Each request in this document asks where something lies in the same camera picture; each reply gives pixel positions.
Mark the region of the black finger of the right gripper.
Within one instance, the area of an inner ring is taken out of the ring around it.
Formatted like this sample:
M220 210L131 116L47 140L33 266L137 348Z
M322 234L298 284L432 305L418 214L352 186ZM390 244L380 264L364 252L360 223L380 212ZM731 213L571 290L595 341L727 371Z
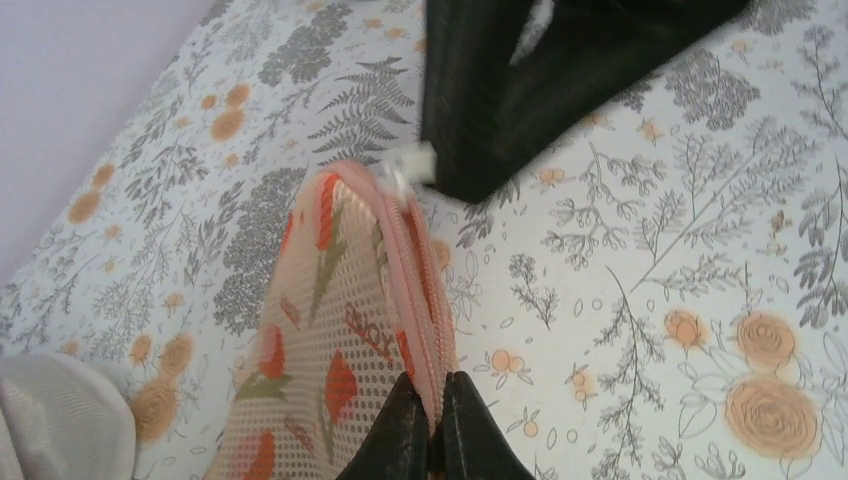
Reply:
M420 137L428 186L488 199L576 122L745 8L742 1L557 1L516 58L529 1L429 1Z

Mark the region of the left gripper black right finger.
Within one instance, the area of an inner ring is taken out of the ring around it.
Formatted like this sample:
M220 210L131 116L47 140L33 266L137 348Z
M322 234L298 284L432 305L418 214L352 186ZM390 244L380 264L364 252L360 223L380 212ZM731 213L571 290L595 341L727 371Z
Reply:
M438 447L445 479L531 480L464 371L446 377Z

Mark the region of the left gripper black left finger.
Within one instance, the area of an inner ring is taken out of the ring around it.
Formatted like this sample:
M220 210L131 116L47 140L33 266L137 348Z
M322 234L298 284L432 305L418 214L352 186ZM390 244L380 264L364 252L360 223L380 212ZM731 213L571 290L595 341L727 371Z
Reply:
M428 421L420 397L401 374L358 452L338 480L425 480Z

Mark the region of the floral mesh bra laundry bag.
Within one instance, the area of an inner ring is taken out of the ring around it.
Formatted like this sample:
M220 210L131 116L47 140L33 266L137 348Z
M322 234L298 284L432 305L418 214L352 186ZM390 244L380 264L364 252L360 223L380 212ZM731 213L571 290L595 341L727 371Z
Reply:
M403 373L429 447L457 367L414 195L435 156L426 143L393 149L378 174L334 162L298 193L208 478L337 479Z

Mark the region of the pink-trimmed white cylindrical laundry bag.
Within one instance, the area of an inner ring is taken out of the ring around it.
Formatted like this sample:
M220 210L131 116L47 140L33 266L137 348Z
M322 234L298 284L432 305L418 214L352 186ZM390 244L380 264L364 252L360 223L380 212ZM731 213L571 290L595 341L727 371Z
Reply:
M107 376L63 354L1 358L1 477L130 479L135 420Z

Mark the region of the floral patterned table cloth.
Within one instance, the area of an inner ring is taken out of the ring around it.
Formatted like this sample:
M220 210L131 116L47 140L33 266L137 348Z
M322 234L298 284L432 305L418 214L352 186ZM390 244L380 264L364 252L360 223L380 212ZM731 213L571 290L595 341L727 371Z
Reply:
M417 138L423 19L215 3L2 288L1 358L126 399L130 479L210 479L298 193ZM532 479L846 477L845 2L754 1L488 200L414 195Z

